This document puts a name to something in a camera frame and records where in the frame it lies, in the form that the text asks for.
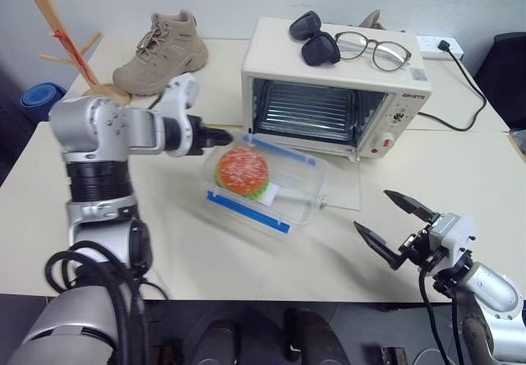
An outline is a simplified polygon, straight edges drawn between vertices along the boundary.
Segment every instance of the oven knob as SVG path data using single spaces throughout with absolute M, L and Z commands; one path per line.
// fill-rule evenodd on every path
M 395 143 L 395 136 L 391 132 L 382 132 L 376 140 L 376 148 L 378 150 L 386 150 Z

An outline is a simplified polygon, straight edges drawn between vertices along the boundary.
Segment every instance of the sunglasses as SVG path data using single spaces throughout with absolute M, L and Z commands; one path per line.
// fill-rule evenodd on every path
M 376 67 L 384 72 L 393 72 L 411 58 L 411 53 L 398 43 L 368 39 L 358 32 L 340 32 L 333 39 L 321 31 L 321 20 L 315 12 L 305 13 L 288 30 L 293 38 L 307 40 L 302 47 L 302 56 L 311 66 L 337 63 L 340 59 L 352 60 L 369 52 Z
M 339 62 L 339 49 L 331 35 L 321 31 L 321 20 L 315 12 L 307 12 L 288 28 L 295 40 L 306 40 L 302 47 L 302 56 L 312 67 L 324 63 Z

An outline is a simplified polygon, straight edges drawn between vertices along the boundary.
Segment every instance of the red string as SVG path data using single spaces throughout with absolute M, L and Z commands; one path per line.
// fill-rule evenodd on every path
M 87 65 L 85 64 L 84 58 L 76 50 L 76 47 L 73 44 L 70 37 L 65 32 L 62 32 L 61 30 L 55 30 L 55 33 L 53 36 L 55 38 L 58 38 L 62 42 L 66 50 L 69 51 L 73 55 L 73 57 L 75 57 L 75 60 L 77 61 L 77 63 L 79 64 L 79 66 L 81 67 L 82 71 L 84 72 L 88 80 L 91 82 L 91 84 L 96 84 L 97 81 L 94 80 L 93 77 L 91 76 L 91 72 L 88 69 Z

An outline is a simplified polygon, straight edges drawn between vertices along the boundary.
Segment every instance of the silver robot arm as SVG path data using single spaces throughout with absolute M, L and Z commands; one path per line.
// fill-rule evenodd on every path
M 44 309 L 9 365 L 149 363 L 138 286 L 153 257 L 127 160 L 163 151 L 174 157 L 201 155 L 203 147 L 232 141 L 226 131 L 186 115 L 197 92 L 193 76 L 184 74 L 169 82 L 158 111 L 123 107 L 104 96 L 63 99 L 53 106 L 50 123 L 70 178 L 70 249 L 49 259 L 46 279 L 60 295 Z M 74 258 L 76 275 L 74 284 L 64 279 L 65 288 L 52 277 L 53 265 L 64 256 Z M 134 340 L 139 330 L 142 340 Z
M 505 275 L 473 262 L 473 220 L 440 215 L 409 196 L 386 190 L 401 209 L 427 223 L 399 247 L 399 253 L 363 225 L 354 222 L 367 245 L 397 270 L 406 260 L 433 277 L 433 287 L 459 304 L 464 341 L 476 365 L 526 363 L 524 296 Z

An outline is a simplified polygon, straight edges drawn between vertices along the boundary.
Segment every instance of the wooden coat rack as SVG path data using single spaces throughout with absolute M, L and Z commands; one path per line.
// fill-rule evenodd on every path
M 90 68 L 90 65 L 84 59 L 84 54 L 90 49 L 95 41 L 101 36 L 99 32 L 95 32 L 93 36 L 79 49 L 72 40 L 72 37 L 67 32 L 62 24 L 62 20 L 58 16 L 58 10 L 54 5 L 53 0 L 34 0 L 36 6 L 42 12 L 42 15 L 48 22 L 53 32 L 53 36 L 57 38 L 69 56 L 69 59 L 52 57 L 50 55 L 40 54 L 40 58 L 48 61 L 66 63 L 76 67 L 79 73 L 84 77 L 86 83 L 90 87 L 85 95 L 107 95 L 122 104 L 129 104 L 131 96 L 124 90 L 121 90 L 114 84 L 100 84 L 97 77 Z

